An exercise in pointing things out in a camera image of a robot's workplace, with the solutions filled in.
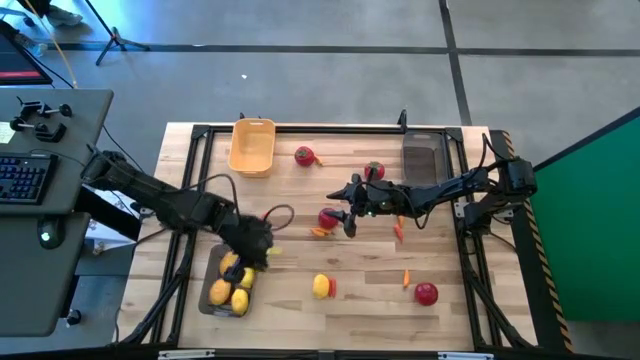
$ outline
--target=gray floor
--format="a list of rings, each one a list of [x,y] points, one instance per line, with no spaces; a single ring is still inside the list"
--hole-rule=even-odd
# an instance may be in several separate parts
[[[86,25],[56,30],[59,41],[108,40],[84,1],[53,2],[85,16]],[[158,45],[446,46],[438,0],[93,3],[125,37]],[[640,49],[637,0],[449,0],[448,7],[458,47]],[[39,25],[6,20],[47,38]],[[168,121],[233,121],[242,111],[281,122],[388,124],[406,108],[412,124],[461,123],[447,55],[111,52],[96,67],[97,52],[66,54],[80,87],[114,90],[107,126],[147,171]],[[42,61],[69,78],[56,52]],[[640,57],[460,56],[472,123],[509,131],[534,163],[639,106],[639,65]],[[107,139],[99,145],[113,148]],[[126,256],[113,259],[83,260],[87,274],[118,275],[85,278],[74,301],[91,322],[59,326],[49,339],[0,339],[0,353],[109,342],[128,268]],[[103,292],[110,295],[96,297]],[[570,328],[580,352],[640,354],[638,324]]]

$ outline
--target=yellow plastic basket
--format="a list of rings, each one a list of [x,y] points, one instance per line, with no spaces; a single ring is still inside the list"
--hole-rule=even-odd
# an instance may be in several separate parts
[[[267,177],[273,165],[276,124],[270,119],[242,119],[233,125],[229,168],[246,177]]]

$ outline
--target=keyboard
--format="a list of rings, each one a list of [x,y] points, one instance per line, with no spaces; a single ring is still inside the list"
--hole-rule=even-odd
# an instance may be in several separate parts
[[[40,205],[57,155],[0,153],[0,204]]]

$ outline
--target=wooden tabletop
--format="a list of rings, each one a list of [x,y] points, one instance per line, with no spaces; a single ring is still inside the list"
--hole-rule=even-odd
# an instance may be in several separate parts
[[[182,179],[192,126],[167,125],[155,176],[174,186],[179,186]],[[482,151],[481,134],[488,134],[488,129],[464,127],[463,132],[467,161],[474,167]],[[181,348],[473,349],[449,204],[434,209],[424,230],[407,219],[403,244],[394,235],[396,220],[392,216],[358,218],[358,235],[353,239],[339,228],[335,235],[320,239],[309,231],[317,224],[322,208],[348,209],[346,203],[325,196],[341,189],[352,173],[362,172],[367,162],[383,163],[385,179],[401,180],[402,136],[278,134],[274,170],[263,179],[243,178],[228,168],[230,140],[231,134],[215,135],[209,175],[228,173],[233,177],[239,208],[244,213],[261,215],[273,205],[287,203],[295,208],[296,217],[289,227],[274,234],[275,244],[283,253],[272,255],[267,272],[258,274],[249,313],[240,319],[203,315],[198,310],[209,251],[220,242],[216,236],[200,232]],[[301,145],[311,147],[324,166],[297,166],[293,153]],[[202,147],[194,165],[194,182]],[[487,156],[486,164],[493,161],[490,152]],[[230,186],[223,178],[211,181],[207,191],[231,198]],[[285,216],[274,213],[273,222]],[[512,241],[508,226],[492,227]],[[157,222],[146,221],[141,236],[158,228]],[[118,319],[121,337],[133,330],[158,296],[169,238],[165,233],[136,249]],[[520,334],[536,343],[517,255],[490,236],[484,237],[484,244],[497,304]],[[411,286],[406,290],[402,287],[405,269],[411,275]],[[335,299],[313,297],[312,279],[320,272],[336,278]],[[414,286],[423,281],[434,283],[439,290],[439,300],[431,307],[413,301]],[[172,320],[173,301],[165,317],[163,339]],[[490,341],[482,305],[479,311],[483,334]]]

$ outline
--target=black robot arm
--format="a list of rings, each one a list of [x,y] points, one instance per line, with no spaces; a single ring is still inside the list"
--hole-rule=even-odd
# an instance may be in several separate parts
[[[268,266],[273,246],[271,224],[252,215],[238,215],[233,201],[192,188],[178,189],[127,163],[118,152],[97,151],[83,171],[85,184],[99,190],[117,190],[155,212],[168,229],[206,230],[218,234],[238,254],[234,268]]]
[[[498,170],[499,181],[489,178],[489,172],[494,169]],[[486,233],[494,213],[509,203],[523,201],[536,190],[531,163],[514,158],[498,160],[429,187],[397,185],[383,180],[363,181],[360,175],[353,174],[351,183],[327,195],[327,198],[349,202],[351,213],[335,211],[329,215],[342,221],[347,236],[354,237],[356,216],[402,215],[417,219],[429,216],[438,204],[476,192],[486,192],[481,201],[467,204],[464,208],[465,227]]]

